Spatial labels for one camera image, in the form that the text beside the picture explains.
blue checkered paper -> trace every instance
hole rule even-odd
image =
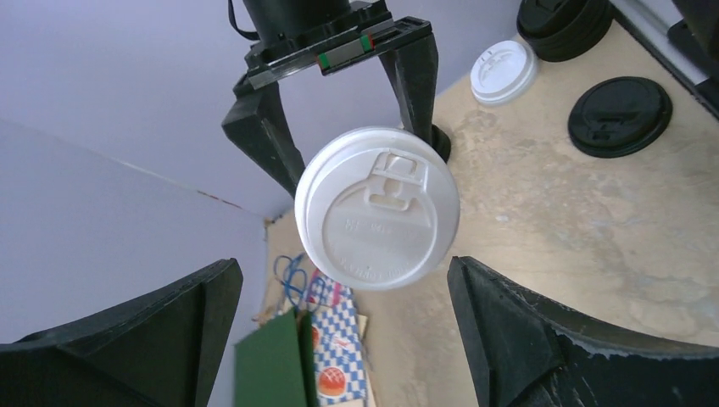
[[[318,404],[366,399],[365,364],[354,302],[345,300],[325,312],[313,314],[312,327],[319,334],[315,346]]]
[[[305,295],[305,300],[308,303],[326,307],[333,307],[342,301],[354,299],[352,288],[335,282],[317,269],[312,273]]]

white cup lid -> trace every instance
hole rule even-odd
[[[327,276],[360,290],[406,286],[435,270],[454,241],[460,195],[420,138],[367,127],[336,138],[295,195],[304,250]]]
[[[516,41],[502,41],[480,55],[470,73],[479,103],[498,106],[519,97],[537,76],[537,56]]]

wall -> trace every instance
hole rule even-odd
[[[230,257],[244,275],[232,345],[254,329],[264,292],[259,216],[0,121],[0,343]],[[231,404],[232,355],[209,405]]]
[[[484,48],[514,35],[519,0],[387,2],[397,18],[432,22],[442,90]],[[236,9],[251,28],[240,0]],[[223,0],[5,0],[0,118],[275,216],[289,196],[220,129],[248,45],[229,26]],[[281,88],[305,161],[347,130],[399,122],[377,60],[327,78],[306,70]]]

black cable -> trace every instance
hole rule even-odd
[[[230,13],[230,25],[232,26],[232,28],[235,29],[235,31],[237,31],[237,34],[243,36],[249,41],[259,41],[259,35],[257,34],[257,31],[245,31],[240,30],[240,28],[237,27],[237,20],[235,20],[235,6],[232,4],[232,0],[227,0],[227,8]]]

table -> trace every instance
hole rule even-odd
[[[355,294],[370,317],[366,347],[384,407],[477,405],[449,300],[450,256],[472,256],[603,321],[719,346],[719,123],[616,23],[583,56],[539,69],[503,107],[480,106],[468,77],[436,101],[461,196],[454,246],[415,285]],[[624,158],[580,153],[566,133],[572,106],[624,75],[666,89],[669,128]],[[270,278],[272,260],[302,245],[291,212],[267,231]]]

